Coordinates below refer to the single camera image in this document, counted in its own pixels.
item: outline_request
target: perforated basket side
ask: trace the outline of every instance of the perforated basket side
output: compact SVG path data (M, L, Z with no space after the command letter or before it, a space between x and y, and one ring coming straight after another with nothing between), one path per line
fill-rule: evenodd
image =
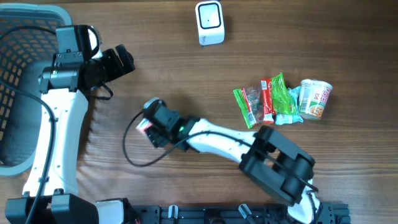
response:
M67 12L57 6L0 4L0 35L17 26L40 26L55 30L71 25ZM15 31L0 42L0 78L40 97L39 64L50 65L57 50L54 35L41 30ZM40 129L41 106L0 85L0 175L16 175L28 169Z

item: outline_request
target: wooden table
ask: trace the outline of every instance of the wooden table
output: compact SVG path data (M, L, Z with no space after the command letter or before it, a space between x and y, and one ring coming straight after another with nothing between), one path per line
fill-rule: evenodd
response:
M274 202L232 161L175 151L138 169L123 157L121 140L154 96L182 114L246 130L232 90L283 72L290 87L305 78L333 85L321 121L274 126L315 158L319 198L349 204L353 223L396 223L398 3L223 1L225 42L210 47L198 43L195 4L60 4L75 24L100 30L103 50L124 44L137 67L109 85L111 101L90 106L78 157L80 196L146 205ZM164 151L135 130L127 147L137 162ZM7 223L7 198L21 196L28 175L0 178L0 223Z

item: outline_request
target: instant noodle cup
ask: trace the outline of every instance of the instant noodle cup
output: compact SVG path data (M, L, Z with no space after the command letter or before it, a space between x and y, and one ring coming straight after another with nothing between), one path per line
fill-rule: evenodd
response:
M332 88L331 84L320 80L306 79L301 81L298 102L300 116L305 119L321 119Z

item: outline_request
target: gray basket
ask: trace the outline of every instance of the gray basket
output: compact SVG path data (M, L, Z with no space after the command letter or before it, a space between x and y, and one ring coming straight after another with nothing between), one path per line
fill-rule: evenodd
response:
M58 6L0 4L0 35L24 25L55 30L72 25L72 19ZM52 34L15 31L0 42L0 78L40 97L39 75L51 65L56 50L57 39ZM40 123L40 104L0 85L0 175L20 174L32 166Z

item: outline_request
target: red snack wrapper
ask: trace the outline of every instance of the red snack wrapper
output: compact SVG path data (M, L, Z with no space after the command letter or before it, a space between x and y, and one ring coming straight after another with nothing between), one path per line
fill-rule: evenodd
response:
M275 114L274 106L272 105L272 80L270 78L261 79L262 89L262 104L264 107L264 119L266 124L273 124L274 119L272 115Z

